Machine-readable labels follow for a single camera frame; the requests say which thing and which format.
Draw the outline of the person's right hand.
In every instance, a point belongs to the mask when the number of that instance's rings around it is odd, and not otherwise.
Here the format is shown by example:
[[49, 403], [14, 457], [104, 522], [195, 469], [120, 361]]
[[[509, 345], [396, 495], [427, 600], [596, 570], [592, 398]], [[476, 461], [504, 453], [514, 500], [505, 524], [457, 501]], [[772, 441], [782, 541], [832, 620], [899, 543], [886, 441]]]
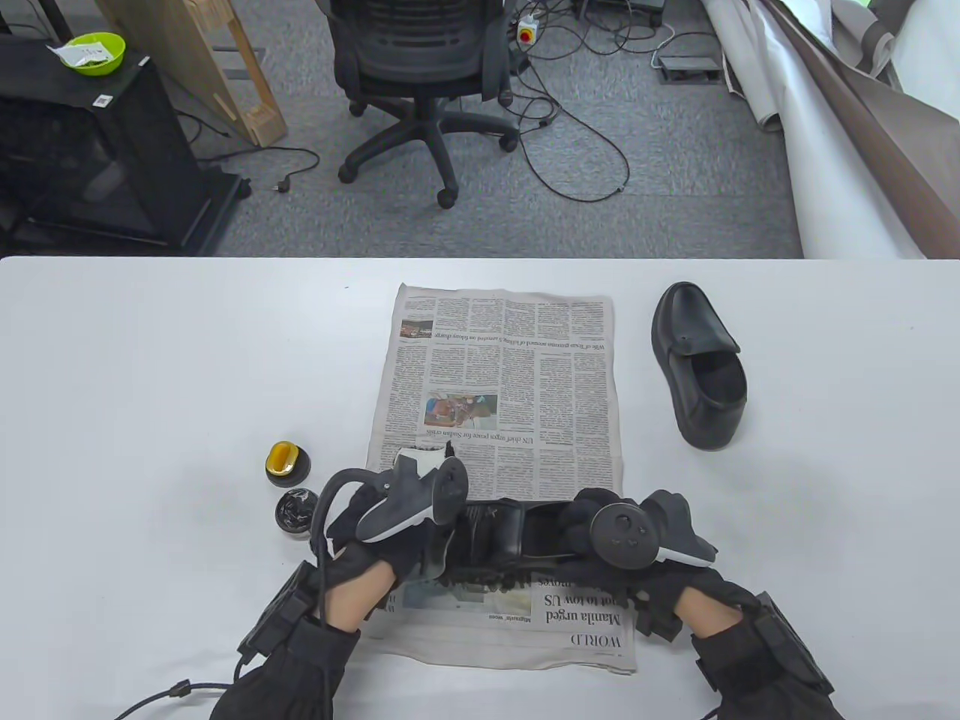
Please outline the person's right hand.
[[720, 633], [742, 619], [744, 609], [758, 609], [754, 594], [725, 580], [711, 567], [655, 561], [638, 570], [610, 565], [591, 547], [590, 525], [604, 507], [637, 506], [637, 502], [605, 489], [585, 489], [562, 510], [559, 528], [563, 544], [576, 554], [556, 567], [563, 583], [603, 590], [617, 599], [644, 597], [650, 610], [666, 629], [672, 622], [685, 623], [700, 638]]

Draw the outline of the person's left hand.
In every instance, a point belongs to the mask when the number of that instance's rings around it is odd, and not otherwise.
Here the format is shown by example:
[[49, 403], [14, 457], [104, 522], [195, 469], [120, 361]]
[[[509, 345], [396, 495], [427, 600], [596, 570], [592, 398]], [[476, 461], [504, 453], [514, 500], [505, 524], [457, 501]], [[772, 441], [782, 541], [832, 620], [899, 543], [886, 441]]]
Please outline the person's left hand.
[[382, 495], [373, 487], [363, 484], [352, 495], [346, 510], [326, 528], [333, 551], [340, 554], [338, 559], [325, 562], [325, 588], [328, 591], [359, 578], [380, 561], [393, 569], [395, 580], [390, 586], [393, 590], [421, 562], [425, 548], [437, 532], [437, 526], [429, 519], [382, 541], [364, 543], [356, 538], [358, 521], [381, 499]]

